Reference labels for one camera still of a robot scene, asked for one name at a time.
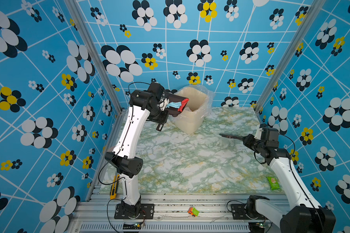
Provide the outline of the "black pink hand brush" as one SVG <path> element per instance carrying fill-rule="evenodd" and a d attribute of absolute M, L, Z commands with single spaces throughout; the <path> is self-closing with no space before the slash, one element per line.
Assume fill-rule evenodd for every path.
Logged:
<path fill-rule="evenodd" d="M 228 135 L 228 134 L 219 134 L 219 135 L 224 137 L 224 138 L 237 139 L 237 140 L 240 140 L 240 141 L 243 141 L 243 139 L 244 139 L 243 136 Z"/>

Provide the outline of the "black dustpan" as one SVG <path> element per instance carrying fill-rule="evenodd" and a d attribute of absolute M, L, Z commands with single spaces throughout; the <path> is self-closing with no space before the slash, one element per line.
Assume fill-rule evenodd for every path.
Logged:
<path fill-rule="evenodd" d="M 169 89 L 165 90 L 165 107 L 170 115 L 175 117 L 182 113 L 188 102 L 189 98 L 177 95 Z"/>

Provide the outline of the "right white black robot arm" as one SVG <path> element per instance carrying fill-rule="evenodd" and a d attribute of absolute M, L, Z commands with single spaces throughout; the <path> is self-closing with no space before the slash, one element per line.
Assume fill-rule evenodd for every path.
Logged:
<path fill-rule="evenodd" d="M 259 154 L 276 174 L 289 202 L 284 212 L 269 198 L 251 195 L 246 212 L 250 218 L 263 215 L 277 225 L 282 233 L 331 233 L 336 217 L 331 210 L 321 207 L 308 190 L 292 164 L 289 152 L 279 147 L 279 131 L 260 125 L 256 135 L 238 137 L 243 145 Z"/>

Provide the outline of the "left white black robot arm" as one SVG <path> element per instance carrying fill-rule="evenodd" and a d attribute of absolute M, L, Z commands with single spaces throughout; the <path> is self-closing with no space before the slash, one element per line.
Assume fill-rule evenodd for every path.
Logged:
<path fill-rule="evenodd" d="M 157 123 L 157 130 L 162 130 L 168 118 L 165 97 L 165 89 L 159 83 L 151 83 L 147 90 L 130 93 L 128 117 L 122 134 L 116 146 L 106 154 L 107 161 L 117 169 L 123 182 L 124 197 L 119 206 L 123 208 L 123 214 L 131 218 L 141 212 L 138 174 L 144 162 L 136 156 L 137 143 L 147 121 Z"/>

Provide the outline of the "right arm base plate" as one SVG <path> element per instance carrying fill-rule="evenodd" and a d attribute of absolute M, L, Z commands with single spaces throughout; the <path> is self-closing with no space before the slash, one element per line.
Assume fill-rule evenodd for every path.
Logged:
<path fill-rule="evenodd" d="M 245 204 L 231 204 L 230 209 L 234 220 L 250 220 Z"/>

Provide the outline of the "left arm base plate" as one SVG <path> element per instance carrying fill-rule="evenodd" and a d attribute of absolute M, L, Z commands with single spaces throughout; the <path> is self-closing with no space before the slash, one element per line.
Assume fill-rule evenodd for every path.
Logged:
<path fill-rule="evenodd" d="M 128 205 L 125 202 L 116 205 L 115 219 L 153 219 L 155 205 L 142 204 Z"/>

